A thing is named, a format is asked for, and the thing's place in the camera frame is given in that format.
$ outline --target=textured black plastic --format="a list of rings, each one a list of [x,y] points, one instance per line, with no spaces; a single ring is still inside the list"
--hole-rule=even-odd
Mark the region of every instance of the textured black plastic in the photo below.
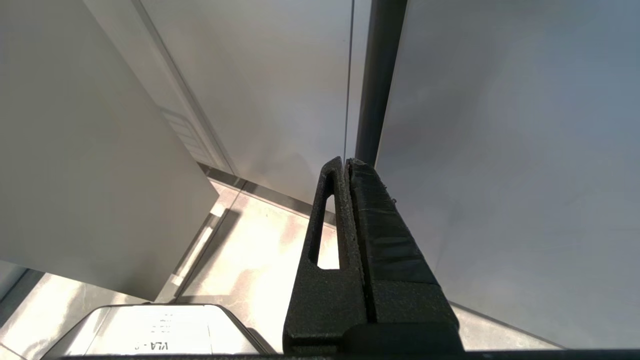
[[[396,345],[405,341],[406,351],[421,349],[423,354],[463,351],[458,319],[375,169],[350,159],[347,173],[365,274],[368,321],[397,324],[361,332],[398,331],[406,324],[407,329],[415,330],[413,335],[394,340]]]
[[[324,209],[330,195],[334,195],[336,205],[339,270],[317,266]],[[320,171],[284,323],[282,347],[286,354],[335,353],[344,332],[366,321],[353,212],[338,157]]]
[[[339,270],[317,267],[330,195]],[[361,161],[348,160],[347,174],[340,158],[322,168],[282,345],[301,356],[463,351],[458,319],[376,171]]]

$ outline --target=tiled floor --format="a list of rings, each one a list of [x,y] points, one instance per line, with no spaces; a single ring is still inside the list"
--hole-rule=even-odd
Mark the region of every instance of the tiled floor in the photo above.
[[[219,218],[212,225],[211,239],[182,287],[170,279],[157,302],[225,306],[281,352],[282,325],[308,219],[240,189],[212,184],[220,197],[212,209]],[[336,232],[330,225],[323,229],[319,266],[337,268]],[[40,359],[95,308],[142,302],[46,274],[0,329],[0,359]],[[454,310],[467,350],[553,348],[462,309]]]

